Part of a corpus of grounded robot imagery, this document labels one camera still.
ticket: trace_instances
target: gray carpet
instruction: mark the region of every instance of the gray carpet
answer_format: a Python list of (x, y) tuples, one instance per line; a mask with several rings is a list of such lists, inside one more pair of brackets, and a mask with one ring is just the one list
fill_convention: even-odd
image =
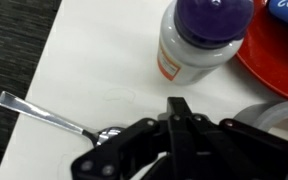
[[(55, 15), (53, 0), (0, 0), (0, 93), (25, 97)], [(0, 162), (17, 116), (0, 108)]]

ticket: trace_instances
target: metal spoon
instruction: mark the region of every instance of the metal spoon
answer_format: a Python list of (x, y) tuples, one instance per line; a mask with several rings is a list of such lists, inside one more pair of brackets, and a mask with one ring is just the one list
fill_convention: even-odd
[(91, 140), (93, 146), (101, 145), (109, 138), (118, 135), (124, 129), (120, 127), (110, 127), (93, 134), (76, 124), (68, 122), (63, 118), (56, 116), (47, 110), (33, 105), (23, 99), (20, 99), (6, 91), (3, 91), (0, 95), (0, 106), (83, 135)]

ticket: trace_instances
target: pill bottle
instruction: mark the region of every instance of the pill bottle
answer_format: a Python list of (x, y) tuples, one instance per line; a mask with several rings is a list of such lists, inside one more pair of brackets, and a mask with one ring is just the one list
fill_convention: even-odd
[(252, 0), (172, 1), (161, 23), (161, 73), (179, 85), (199, 81), (236, 54), (253, 11)]

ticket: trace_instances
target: plastic container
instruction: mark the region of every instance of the plastic container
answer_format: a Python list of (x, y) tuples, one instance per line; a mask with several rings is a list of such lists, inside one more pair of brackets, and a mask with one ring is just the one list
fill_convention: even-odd
[(173, 1), (161, 23), (161, 73), (176, 84), (189, 85), (230, 60), (253, 11), (250, 0)]
[(256, 104), (239, 112), (234, 119), (269, 131), (275, 124), (288, 120), (288, 101)]

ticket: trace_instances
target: bottle cap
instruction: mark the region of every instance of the bottle cap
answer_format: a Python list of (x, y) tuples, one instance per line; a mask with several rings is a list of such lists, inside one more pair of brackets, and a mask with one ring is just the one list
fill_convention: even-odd
[(178, 0), (174, 23), (190, 44), (216, 49), (244, 37), (253, 11), (252, 0)]

